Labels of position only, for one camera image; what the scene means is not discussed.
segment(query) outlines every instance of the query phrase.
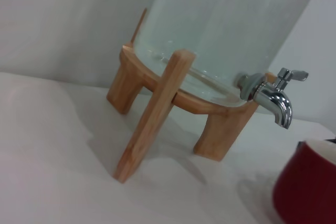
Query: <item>glass beverage dispenser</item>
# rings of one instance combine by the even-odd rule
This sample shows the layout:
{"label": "glass beverage dispenser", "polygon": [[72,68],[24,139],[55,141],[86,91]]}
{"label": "glass beverage dispenser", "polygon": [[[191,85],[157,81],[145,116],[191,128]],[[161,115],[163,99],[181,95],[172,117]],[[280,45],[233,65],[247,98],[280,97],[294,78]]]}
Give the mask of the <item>glass beverage dispenser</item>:
{"label": "glass beverage dispenser", "polygon": [[[223,106],[255,100],[276,117],[282,113],[278,116],[291,119],[291,107],[278,108],[290,105],[283,89],[289,80],[304,80],[308,74],[282,69],[276,83],[270,84],[264,73],[308,1],[155,0],[134,51],[160,76],[172,53],[185,48],[196,54],[196,60],[183,90]],[[282,99],[288,102],[277,104]]]}

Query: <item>white cup rim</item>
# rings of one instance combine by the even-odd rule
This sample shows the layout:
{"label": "white cup rim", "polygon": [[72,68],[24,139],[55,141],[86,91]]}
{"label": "white cup rim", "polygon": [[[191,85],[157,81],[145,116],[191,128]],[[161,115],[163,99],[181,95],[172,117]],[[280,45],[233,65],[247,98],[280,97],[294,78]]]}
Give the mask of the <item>white cup rim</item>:
{"label": "white cup rim", "polygon": [[319,156],[336,166],[336,144],[325,140],[307,140],[306,144]]}

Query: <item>wooden leg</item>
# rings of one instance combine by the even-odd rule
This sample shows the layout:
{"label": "wooden leg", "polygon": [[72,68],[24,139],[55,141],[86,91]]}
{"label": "wooden leg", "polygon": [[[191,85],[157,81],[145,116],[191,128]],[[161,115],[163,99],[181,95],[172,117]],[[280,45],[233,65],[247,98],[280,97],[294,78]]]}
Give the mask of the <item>wooden leg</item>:
{"label": "wooden leg", "polygon": [[228,109],[221,115],[209,115],[204,131],[194,147],[194,153],[221,161],[243,130],[258,105],[244,105],[242,110]]}
{"label": "wooden leg", "polygon": [[106,98],[119,113],[127,114],[141,89],[142,80],[120,66]]}
{"label": "wooden leg", "polygon": [[194,59],[195,55],[187,50],[176,51],[170,58],[114,172],[113,176],[119,182],[124,183],[140,165],[168,116],[176,92]]}

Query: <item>wooden stand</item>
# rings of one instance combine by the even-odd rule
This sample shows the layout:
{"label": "wooden stand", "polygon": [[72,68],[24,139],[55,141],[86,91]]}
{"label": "wooden stand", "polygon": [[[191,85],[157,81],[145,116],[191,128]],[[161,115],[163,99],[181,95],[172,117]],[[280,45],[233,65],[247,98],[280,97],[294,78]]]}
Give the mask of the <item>wooden stand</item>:
{"label": "wooden stand", "polygon": [[[145,12],[146,10],[132,41],[122,47],[121,66],[107,94],[107,100],[115,109],[121,114],[127,114],[142,87],[153,92],[113,174],[121,183],[124,183],[140,165],[173,106],[193,114],[208,114],[203,134],[194,147],[194,153],[216,161],[224,158],[258,107],[255,102],[237,108],[224,107],[180,90],[179,87],[195,59],[195,55],[187,50],[178,50],[172,55],[162,77],[148,69],[133,51],[133,41]],[[275,79],[271,74],[267,77],[269,81]]]}

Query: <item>spigot spout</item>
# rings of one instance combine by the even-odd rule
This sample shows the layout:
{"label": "spigot spout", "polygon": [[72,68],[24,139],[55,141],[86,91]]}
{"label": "spigot spout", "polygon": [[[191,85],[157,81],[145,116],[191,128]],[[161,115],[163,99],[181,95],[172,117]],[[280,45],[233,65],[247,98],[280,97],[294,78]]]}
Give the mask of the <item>spigot spout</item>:
{"label": "spigot spout", "polygon": [[275,123],[288,129],[293,117],[292,104],[286,94],[274,89],[273,85],[263,83],[254,94],[253,100],[275,116]]}

